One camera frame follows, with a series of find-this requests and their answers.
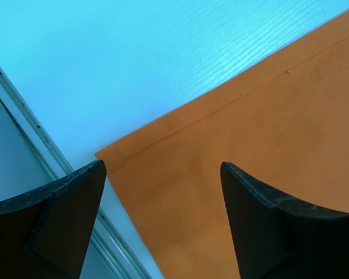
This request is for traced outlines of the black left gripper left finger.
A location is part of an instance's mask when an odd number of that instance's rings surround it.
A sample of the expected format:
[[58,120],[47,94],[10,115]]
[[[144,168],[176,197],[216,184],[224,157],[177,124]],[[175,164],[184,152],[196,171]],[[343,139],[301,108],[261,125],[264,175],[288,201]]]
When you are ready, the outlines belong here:
[[79,278],[105,179],[96,160],[0,201],[0,278]]

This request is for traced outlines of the orange trousers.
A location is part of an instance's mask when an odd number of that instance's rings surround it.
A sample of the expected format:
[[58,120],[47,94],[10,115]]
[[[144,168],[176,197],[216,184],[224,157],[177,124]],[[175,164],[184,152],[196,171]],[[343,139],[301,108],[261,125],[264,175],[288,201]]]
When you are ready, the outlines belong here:
[[223,162],[349,212],[349,11],[97,158],[165,278],[238,278]]

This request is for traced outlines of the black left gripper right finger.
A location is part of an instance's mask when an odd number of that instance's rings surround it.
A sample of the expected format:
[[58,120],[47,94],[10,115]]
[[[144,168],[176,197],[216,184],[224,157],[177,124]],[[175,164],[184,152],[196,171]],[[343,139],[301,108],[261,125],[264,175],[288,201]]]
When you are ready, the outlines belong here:
[[349,278],[349,213],[324,208],[220,167],[241,278]]

